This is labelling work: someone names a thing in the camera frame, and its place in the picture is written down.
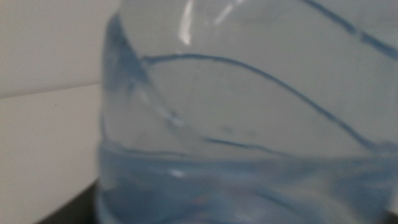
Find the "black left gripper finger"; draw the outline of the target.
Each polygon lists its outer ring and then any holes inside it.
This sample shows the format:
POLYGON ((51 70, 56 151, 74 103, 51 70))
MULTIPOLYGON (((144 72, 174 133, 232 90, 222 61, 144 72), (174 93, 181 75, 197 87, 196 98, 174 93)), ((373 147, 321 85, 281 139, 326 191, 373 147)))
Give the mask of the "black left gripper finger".
POLYGON ((96 224, 96 180, 58 210, 37 221, 36 224, 96 224))

